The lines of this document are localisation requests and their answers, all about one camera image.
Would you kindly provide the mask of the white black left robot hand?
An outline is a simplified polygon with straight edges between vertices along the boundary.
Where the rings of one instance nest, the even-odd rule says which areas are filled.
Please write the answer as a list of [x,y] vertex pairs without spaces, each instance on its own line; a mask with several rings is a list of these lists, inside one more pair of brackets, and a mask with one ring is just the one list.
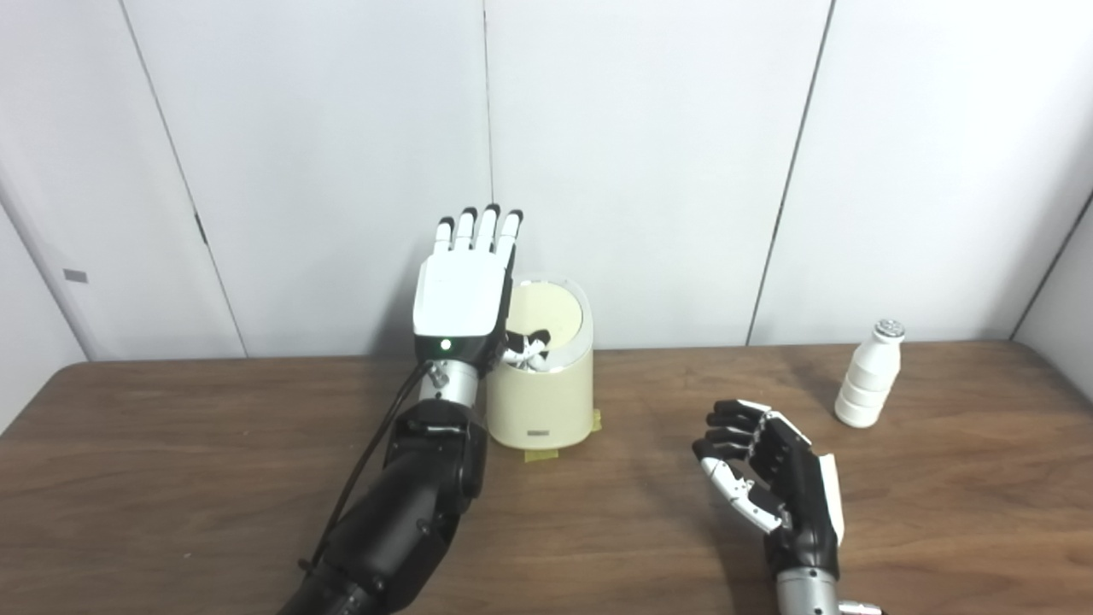
[[492,203],[437,223],[418,273],[412,329],[418,362],[457,360],[483,375],[497,363],[546,371],[551,334],[507,330],[522,210]]

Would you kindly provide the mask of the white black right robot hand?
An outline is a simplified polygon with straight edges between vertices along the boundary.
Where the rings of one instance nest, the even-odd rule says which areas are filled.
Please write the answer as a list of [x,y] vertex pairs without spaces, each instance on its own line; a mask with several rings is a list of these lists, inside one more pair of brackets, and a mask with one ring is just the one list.
[[845,527],[833,457],[760,402],[715,401],[705,423],[692,451],[715,490],[763,533],[769,573],[815,568],[839,580]]

